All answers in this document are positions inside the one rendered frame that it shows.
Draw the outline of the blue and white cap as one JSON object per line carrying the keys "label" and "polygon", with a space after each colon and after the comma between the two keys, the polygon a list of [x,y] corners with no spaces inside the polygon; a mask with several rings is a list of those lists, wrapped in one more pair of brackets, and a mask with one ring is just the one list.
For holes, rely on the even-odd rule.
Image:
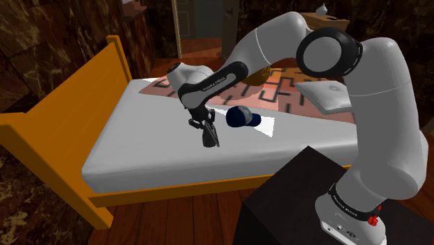
{"label": "blue and white cap", "polygon": [[225,119],[230,127],[256,127],[262,122],[261,116],[252,113],[246,106],[231,107],[227,110]]}

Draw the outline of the brown round object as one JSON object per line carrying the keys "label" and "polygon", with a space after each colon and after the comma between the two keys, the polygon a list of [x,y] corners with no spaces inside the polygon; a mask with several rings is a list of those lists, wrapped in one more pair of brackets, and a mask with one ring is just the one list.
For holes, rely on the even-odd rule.
{"label": "brown round object", "polygon": [[262,68],[262,69],[258,70],[257,72],[255,72],[254,74],[246,77],[242,81],[242,83],[244,83],[248,86],[261,86],[269,78],[270,71],[271,71],[270,66]]}

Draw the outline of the pink blanket with black pattern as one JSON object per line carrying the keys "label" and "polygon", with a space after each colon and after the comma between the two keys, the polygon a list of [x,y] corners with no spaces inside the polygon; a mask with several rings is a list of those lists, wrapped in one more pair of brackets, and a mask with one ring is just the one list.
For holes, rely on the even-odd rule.
{"label": "pink blanket with black pattern", "polygon": [[350,112],[323,115],[308,99],[295,88],[297,83],[310,82],[324,84],[324,78],[312,78],[298,68],[273,68],[265,84],[247,86],[238,83],[209,100],[210,104],[228,106],[244,105],[249,108],[270,109],[311,118],[324,118],[353,123]]}

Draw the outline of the dark robot stand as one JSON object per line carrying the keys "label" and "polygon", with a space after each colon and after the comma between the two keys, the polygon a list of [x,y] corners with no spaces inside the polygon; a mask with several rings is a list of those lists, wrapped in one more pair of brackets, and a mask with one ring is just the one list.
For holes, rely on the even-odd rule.
{"label": "dark robot stand", "polygon": [[[242,203],[232,245],[362,245],[344,224],[320,219],[315,201],[346,172],[306,147]],[[386,245],[434,245],[434,224],[395,200],[386,200],[380,217]]]}

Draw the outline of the dark wooden cabinet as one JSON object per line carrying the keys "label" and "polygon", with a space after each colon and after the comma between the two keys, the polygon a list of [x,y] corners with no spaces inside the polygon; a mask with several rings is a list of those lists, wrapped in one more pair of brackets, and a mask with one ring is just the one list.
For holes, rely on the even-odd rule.
{"label": "dark wooden cabinet", "polygon": [[147,7],[140,0],[118,0],[122,25],[129,44],[134,78],[148,78],[155,62],[154,42]]}

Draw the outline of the grey panel door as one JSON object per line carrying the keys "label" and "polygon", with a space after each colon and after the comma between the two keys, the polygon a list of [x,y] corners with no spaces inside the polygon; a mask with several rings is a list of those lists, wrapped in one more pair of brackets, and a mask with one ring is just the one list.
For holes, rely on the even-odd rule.
{"label": "grey panel door", "polygon": [[171,0],[177,43],[177,55],[182,57],[182,40],[196,38],[194,0]]}

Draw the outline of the grey pillow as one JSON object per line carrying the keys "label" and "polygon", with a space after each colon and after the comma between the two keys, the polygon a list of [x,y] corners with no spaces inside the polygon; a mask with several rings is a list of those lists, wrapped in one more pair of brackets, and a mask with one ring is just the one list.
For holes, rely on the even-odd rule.
{"label": "grey pillow", "polygon": [[295,88],[323,115],[352,111],[347,87],[338,81],[305,81]]}

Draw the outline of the orange wooden bed white mattress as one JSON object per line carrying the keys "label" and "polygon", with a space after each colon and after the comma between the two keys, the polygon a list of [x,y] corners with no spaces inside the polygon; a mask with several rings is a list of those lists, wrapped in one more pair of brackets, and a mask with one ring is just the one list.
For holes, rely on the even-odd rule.
{"label": "orange wooden bed white mattress", "polygon": [[220,146],[205,148],[167,80],[132,79],[107,40],[30,111],[0,114],[0,145],[96,229],[110,206],[258,187],[308,146],[342,166],[357,155],[354,122],[248,107],[262,122],[230,127],[220,104]]}

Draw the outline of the wooden nightstand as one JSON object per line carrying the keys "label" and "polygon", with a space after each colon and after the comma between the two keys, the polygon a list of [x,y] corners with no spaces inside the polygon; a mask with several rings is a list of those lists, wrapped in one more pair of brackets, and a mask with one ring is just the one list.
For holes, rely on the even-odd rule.
{"label": "wooden nightstand", "polygon": [[311,30],[321,29],[323,27],[334,27],[346,31],[350,21],[347,19],[337,19],[329,15],[318,16],[316,13],[301,13],[308,27]]}

